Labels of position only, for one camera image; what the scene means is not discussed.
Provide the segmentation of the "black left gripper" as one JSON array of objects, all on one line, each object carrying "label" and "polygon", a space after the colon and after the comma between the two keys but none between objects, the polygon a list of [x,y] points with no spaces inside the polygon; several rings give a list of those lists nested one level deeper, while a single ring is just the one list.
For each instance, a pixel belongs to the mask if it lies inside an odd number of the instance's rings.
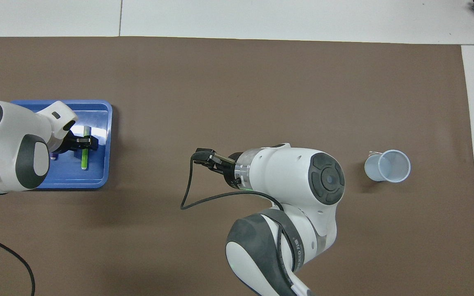
[{"label": "black left gripper", "polygon": [[52,154],[62,154],[68,150],[73,151],[73,157],[76,159],[81,159],[82,152],[84,149],[87,150],[97,150],[98,149],[98,139],[94,136],[75,136],[72,130],[69,130],[67,135],[63,138],[60,146]]}]

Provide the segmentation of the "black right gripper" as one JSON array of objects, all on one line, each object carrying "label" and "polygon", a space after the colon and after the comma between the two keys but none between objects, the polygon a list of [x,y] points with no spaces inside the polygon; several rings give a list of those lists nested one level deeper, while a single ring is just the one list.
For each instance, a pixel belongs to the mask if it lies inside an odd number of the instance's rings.
[{"label": "black right gripper", "polygon": [[237,160],[242,153],[233,153],[223,159],[223,156],[217,155],[216,157],[221,160],[221,163],[211,162],[212,157],[215,154],[215,150],[209,148],[197,148],[195,151],[195,162],[207,162],[205,167],[210,171],[216,172],[224,176],[226,183],[235,189],[239,189],[239,185],[242,183],[239,177],[235,176],[235,165]]}]

